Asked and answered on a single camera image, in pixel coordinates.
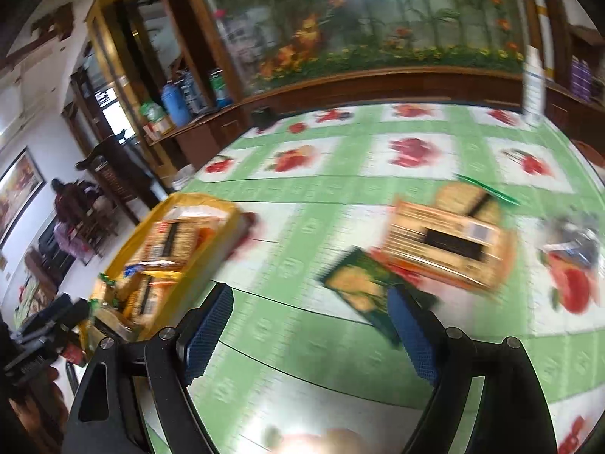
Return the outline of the person's left hand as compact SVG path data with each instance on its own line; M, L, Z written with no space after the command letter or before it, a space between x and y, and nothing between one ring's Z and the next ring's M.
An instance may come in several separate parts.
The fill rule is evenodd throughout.
M41 380L42 398L55 409L53 414L47 415L38 396L32 395L32 389L26 389L18 399L9 399L9 405L23 425L35 453L59 453L62 450L59 437L65 431L69 416L65 396L56 384L59 370L48 366L38 379Z

